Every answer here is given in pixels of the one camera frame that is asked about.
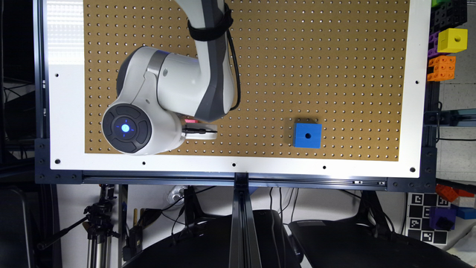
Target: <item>blue block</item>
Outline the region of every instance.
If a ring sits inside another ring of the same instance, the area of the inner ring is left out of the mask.
[[[292,140],[296,148],[321,148],[321,124],[296,123]]]
[[[456,215],[464,220],[476,219],[476,209],[458,207]]]
[[[438,220],[441,217],[445,217],[451,222],[456,223],[456,214],[457,214],[456,208],[431,207],[430,208],[430,227],[435,230],[442,230],[440,227],[437,226]]]

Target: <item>yellow block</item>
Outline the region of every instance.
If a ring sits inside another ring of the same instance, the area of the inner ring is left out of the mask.
[[[468,48],[468,30],[449,28],[438,34],[439,53],[457,53]]]

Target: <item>red block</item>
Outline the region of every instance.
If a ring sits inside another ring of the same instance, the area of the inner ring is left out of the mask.
[[[460,189],[453,189],[456,194],[458,194],[460,197],[475,197],[475,194],[471,194],[467,191],[460,190]]]
[[[437,185],[436,192],[441,198],[448,202],[453,202],[455,199],[458,198],[458,194],[453,188],[444,186],[444,185]]]

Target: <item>blue cube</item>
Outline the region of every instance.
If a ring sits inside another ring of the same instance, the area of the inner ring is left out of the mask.
[[[295,123],[292,143],[296,148],[321,148],[321,124]]]

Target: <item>brown pegboard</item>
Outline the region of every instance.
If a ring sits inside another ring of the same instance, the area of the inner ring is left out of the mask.
[[[397,161],[408,1],[230,1],[242,83],[214,141],[170,154]],[[120,64],[142,45],[195,57],[169,0],[85,0],[86,152],[118,153],[100,132]],[[292,146],[296,122],[323,125],[321,149]]]

